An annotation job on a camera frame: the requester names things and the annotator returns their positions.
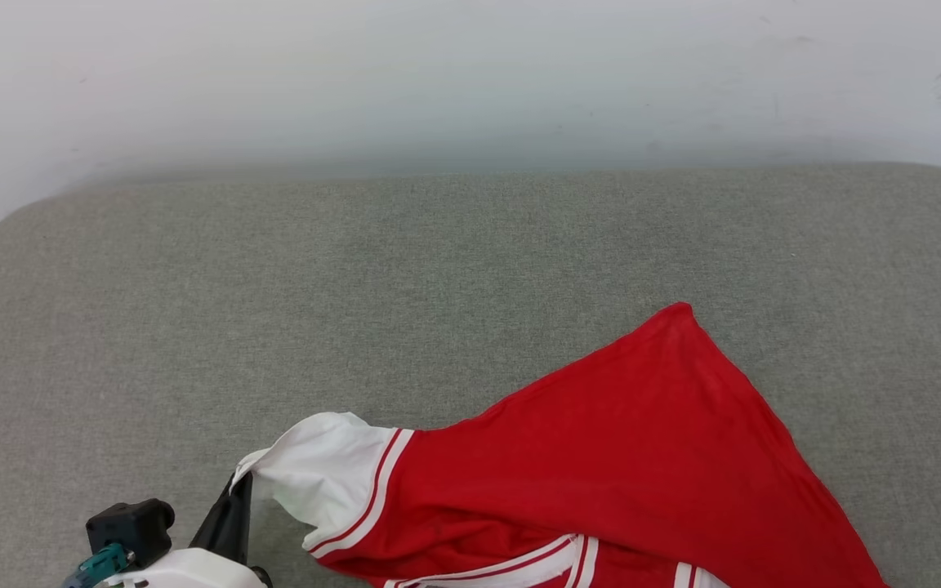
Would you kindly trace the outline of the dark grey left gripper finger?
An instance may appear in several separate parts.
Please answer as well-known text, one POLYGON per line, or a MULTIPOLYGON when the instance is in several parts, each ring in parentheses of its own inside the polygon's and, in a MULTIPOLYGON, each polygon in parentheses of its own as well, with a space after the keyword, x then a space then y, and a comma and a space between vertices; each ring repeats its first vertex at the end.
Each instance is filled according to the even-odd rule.
POLYGON ((252 488, 249 473, 232 475, 194 534, 190 548, 247 565, 252 488))

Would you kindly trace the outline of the red and white shirt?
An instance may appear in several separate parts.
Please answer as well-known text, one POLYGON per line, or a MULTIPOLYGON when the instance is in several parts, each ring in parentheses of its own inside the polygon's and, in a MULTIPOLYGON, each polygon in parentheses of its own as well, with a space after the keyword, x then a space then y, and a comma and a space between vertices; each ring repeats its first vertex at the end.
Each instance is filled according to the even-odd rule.
POLYGON ((319 413, 234 477, 372 588, 888 588, 688 304, 481 416, 412 430, 319 413))

